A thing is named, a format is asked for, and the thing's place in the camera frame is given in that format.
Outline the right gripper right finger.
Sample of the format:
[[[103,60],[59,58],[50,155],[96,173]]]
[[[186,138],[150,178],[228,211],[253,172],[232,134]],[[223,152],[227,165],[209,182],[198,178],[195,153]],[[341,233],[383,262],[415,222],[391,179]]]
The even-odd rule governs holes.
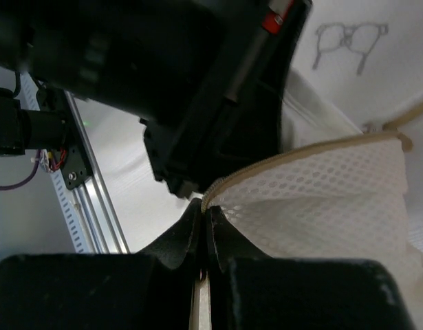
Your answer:
[[[359,258],[273,258],[206,212],[213,329],[413,329],[392,275]]]

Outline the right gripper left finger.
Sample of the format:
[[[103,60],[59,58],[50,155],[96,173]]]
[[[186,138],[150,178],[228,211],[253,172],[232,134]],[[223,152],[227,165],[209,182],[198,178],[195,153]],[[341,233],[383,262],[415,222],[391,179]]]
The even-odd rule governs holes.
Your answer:
[[[0,329],[196,329],[200,200],[135,254],[0,262]]]

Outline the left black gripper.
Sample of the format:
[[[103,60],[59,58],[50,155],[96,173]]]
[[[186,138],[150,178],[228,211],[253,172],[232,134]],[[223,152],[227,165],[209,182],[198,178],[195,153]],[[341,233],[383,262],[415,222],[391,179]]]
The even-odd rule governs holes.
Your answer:
[[[0,1],[0,156],[92,169],[66,93],[139,117],[154,178],[186,198],[284,152],[281,104],[311,1]]]

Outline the white round mesh laundry bag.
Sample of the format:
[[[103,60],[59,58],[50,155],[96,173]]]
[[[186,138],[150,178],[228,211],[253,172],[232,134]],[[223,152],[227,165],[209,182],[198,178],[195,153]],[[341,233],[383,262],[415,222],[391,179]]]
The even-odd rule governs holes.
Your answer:
[[[272,256],[382,263],[423,300],[409,240],[404,124],[423,113],[423,1],[315,1],[282,101],[284,153],[214,184],[218,206]]]

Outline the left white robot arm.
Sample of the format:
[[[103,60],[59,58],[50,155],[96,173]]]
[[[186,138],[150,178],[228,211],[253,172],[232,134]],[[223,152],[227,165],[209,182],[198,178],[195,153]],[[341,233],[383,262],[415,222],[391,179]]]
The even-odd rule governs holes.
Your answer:
[[[66,93],[138,116],[154,178],[185,198],[279,154],[281,101],[311,1],[0,1],[0,156],[49,149],[91,174]]]

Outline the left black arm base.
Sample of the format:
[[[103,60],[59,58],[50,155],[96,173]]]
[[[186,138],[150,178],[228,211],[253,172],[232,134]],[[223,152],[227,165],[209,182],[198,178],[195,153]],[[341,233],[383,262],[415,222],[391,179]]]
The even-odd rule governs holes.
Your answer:
[[[67,189],[73,190],[84,184],[93,170],[71,103],[64,91],[53,87],[41,88],[36,99],[40,110],[60,118],[63,127],[60,145],[43,149],[40,165],[48,173],[60,170]]]

